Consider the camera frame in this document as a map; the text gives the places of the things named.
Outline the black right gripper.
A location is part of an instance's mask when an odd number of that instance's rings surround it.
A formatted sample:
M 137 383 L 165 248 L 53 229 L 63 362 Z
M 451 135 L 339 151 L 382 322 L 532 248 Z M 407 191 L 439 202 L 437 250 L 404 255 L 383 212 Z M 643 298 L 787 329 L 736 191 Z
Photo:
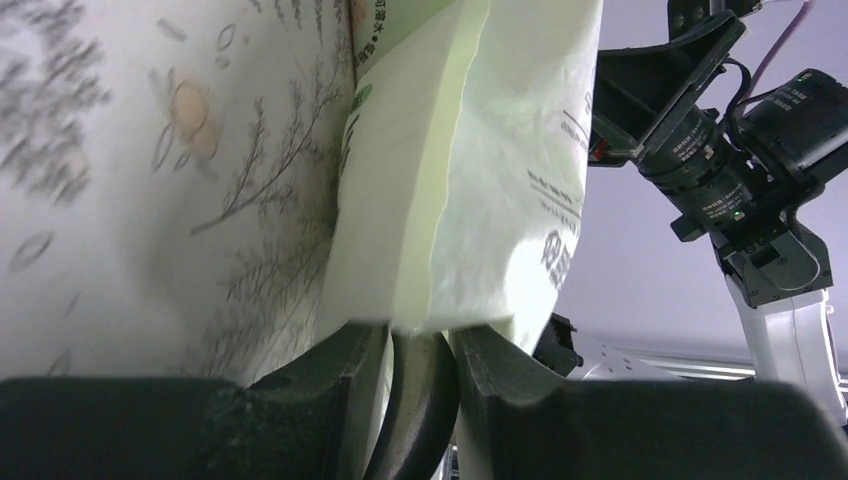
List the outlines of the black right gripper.
M 680 212 L 672 229 L 682 242 L 732 220 L 720 202 L 738 192 L 724 170 L 731 147 L 697 101 L 744 30 L 724 11 L 667 44 L 597 55 L 588 164 L 633 163 Z

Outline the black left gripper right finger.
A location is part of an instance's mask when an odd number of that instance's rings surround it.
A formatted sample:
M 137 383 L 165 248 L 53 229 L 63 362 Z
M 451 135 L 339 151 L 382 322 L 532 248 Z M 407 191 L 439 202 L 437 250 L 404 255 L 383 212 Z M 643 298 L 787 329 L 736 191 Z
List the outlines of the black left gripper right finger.
M 587 420 L 596 384 L 566 380 L 490 327 L 456 331 L 451 345 L 461 478 L 596 478 Z

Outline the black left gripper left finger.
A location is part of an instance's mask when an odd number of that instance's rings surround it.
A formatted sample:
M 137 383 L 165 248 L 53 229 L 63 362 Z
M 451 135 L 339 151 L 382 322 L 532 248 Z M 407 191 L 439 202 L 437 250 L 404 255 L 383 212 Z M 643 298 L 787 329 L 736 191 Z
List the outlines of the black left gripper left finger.
M 219 391 L 201 428 L 201 479 L 360 479 L 384 327 L 346 325 L 247 388 Z

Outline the metal litter scoop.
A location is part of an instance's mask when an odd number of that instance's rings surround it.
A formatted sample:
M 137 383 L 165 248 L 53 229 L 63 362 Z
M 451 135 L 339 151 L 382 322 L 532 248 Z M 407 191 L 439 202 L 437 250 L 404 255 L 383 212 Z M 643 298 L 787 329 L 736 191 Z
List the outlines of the metal litter scoop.
M 458 415 L 458 369 L 445 337 L 391 335 L 392 386 L 366 479 L 429 479 Z

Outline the green cat litter bag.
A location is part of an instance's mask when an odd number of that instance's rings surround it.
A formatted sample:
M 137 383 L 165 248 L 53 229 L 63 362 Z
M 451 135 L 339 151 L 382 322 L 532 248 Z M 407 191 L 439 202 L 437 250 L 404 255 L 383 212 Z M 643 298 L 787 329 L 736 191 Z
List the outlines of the green cat litter bag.
M 453 1 L 360 77 L 317 310 L 532 353 L 580 237 L 603 5 Z

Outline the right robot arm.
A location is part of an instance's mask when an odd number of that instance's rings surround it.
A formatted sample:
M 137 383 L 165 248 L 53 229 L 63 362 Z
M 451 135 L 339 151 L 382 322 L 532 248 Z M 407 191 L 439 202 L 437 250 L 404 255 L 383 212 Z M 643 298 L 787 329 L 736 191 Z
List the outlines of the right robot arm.
M 741 67 L 723 110 L 697 104 L 760 8 L 671 1 L 666 43 L 599 51 L 588 163 L 634 165 L 678 210 L 679 240 L 709 237 L 756 378 L 800 388 L 845 425 L 830 256 L 797 214 L 847 168 L 847 89 L 806 69 L 758 94 L 761 71 Z

